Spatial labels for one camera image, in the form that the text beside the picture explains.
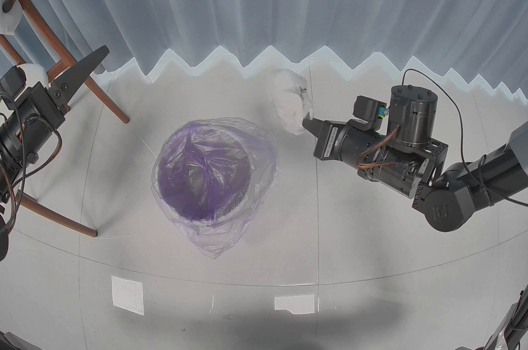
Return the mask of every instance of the wooden chair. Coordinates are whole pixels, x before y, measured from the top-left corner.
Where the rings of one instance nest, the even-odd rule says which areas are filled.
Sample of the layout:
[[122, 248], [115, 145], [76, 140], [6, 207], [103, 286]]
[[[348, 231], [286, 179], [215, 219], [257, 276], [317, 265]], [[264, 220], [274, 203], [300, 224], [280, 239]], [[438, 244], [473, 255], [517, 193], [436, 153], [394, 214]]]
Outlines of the wooden chair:
[[[4, 13], [10, 11], [13, 7], [13, 4], [16, 0], [6, 0], [2, 5], [2, 10]], [[70, 53], [64, 44], [59, 40], [55, 35], [53, 30], [49, 27], [46, 21], [43, 19], [39, 11], [33, 5], [31, 0], [18, 0], [22, 6], [24, 14], [33, 24], [33, 26], [38, 30], [38, 32], [45, 38], [50, 46], [56, 51], [59, 55], [60, 60], [55, 63], [55, 65], [48, 70], [48, 81], [51, 82], [58, 75], [60, 75], [65, 69], [74, 66], [77, 61]], [[0, 34], [0, 45], [6, 50], [7, 54], [13, 59], [16, 65], [21, 65], [26, 63], [22, 56], [15, 50], [7, 38]], [[114, 101], [97, 85], [97, 83], [89, 77], [85, 82], [85, 85], [101, 100], [101, 102], [108, 107], [122, 122], [128, 123], [130, 121], [129, 117], [119, 108]], [[23, 193], [18, 192], [17, 199], [21, 199], [21, 205], [31, 211], [42, 215], [43, 217], [57, 222], [65, 227], [71, 228], [72, 230], [78, 231], [84, 235], [89, 235], [91, 237], [97, 236], [97, 231], [86, 227], [85, 225], [79, 224], [76, 221], [70, 220], [65, 216], [53, 212], [51, 209], [46, 208], [36, 201], [35, 198]]]

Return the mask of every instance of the white tape on floor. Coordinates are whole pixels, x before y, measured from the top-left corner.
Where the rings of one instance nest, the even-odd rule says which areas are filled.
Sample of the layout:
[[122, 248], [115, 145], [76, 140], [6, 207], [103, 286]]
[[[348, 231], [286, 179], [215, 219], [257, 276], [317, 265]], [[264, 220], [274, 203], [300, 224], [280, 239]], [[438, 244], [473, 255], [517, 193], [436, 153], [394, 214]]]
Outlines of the white tape on floor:
[[276, 297], [275, 310], [287, 310], [294, 315], [313, 314], [315, 313], [315, 295]]
[[112, 300], [114, 306], [144, 315], [143, 284], [112, 275]]

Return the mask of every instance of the purple trash bag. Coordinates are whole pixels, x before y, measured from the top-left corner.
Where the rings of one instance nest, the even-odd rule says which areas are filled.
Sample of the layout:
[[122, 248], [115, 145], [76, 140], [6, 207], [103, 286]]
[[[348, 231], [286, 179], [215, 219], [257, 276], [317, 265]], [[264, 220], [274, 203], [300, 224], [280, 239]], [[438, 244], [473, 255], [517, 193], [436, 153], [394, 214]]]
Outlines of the purple trash bag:
[[278, 172], [271, 137], [254, 123], [196, 120], [163, 144], [152, 193], [167, 218], [214, 259], [240, 239]]

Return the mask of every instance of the white tiled floor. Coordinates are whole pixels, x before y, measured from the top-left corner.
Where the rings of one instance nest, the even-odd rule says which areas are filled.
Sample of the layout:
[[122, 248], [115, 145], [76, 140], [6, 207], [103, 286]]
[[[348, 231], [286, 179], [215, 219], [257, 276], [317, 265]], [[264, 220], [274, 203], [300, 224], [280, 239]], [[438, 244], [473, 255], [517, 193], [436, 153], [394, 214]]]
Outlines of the white tiled floor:
[[[318, 118], [347, 120], [357, 95], [388, 100], [398, 83], [383, 59], [342, 73], [352, 76], [348, 82], [335, 71], [337, 60], [308, 60], [301, 75]], [[276, 67], [244, 79], [222, 57], [200, 76], [176, 62], [154, 83], [137, 67], [112, 81], [109, 95], [129, 114], [127, 125], [87, 90], [76, 97], [61, 128], [62, 153], [31, 178], [28, 190], [96, 227], [99, 237], [79, 236], [22, 209], [20, 232], [0, 264], [1, 330], [47, 349], [484, 344], [528, 282], [523, 209], [498, 204], [455, 232], [439, 233], [410, 200], [362, 181], [344, 164], [316, 163], [313, 137], [281, 129], [266, 96], [267, 75]], [[418, 74], [407, 79], [437, 91]], [[468, 160], [504, 143], [528, 119], [528, 108], [502, 92], [490, 96], [478, 85], [463, 91], [447, 78], [439, 82], [463, 113]], [[458, 119], [438, 94], [434, 136], [450, 144], [449, 165], [460, 158]], [[157, 207], [150, 173], [174, 130], [215, 117], [246, 118], [272, 133], [281, 177], [240, 241], [211, 260]], [[53, 146], [51, 139], [42, 155]], [[112, 305], [112, 275], [142, 282], [144, 316]], [[314, 313], [275, 310], [274, 299], [282, 296], [313, 296]]]

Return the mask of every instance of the purple plastic bag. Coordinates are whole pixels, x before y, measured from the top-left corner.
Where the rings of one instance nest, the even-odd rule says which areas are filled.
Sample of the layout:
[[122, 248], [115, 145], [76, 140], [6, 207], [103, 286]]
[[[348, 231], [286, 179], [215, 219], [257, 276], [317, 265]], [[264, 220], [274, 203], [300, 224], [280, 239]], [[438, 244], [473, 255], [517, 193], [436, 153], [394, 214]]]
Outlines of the purple plastic bag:
[[196, 120], [163, 144], [152, 192], [201, 253], [217, 258], [240, 239], [278, 171], [271, 137], [254, 123]]

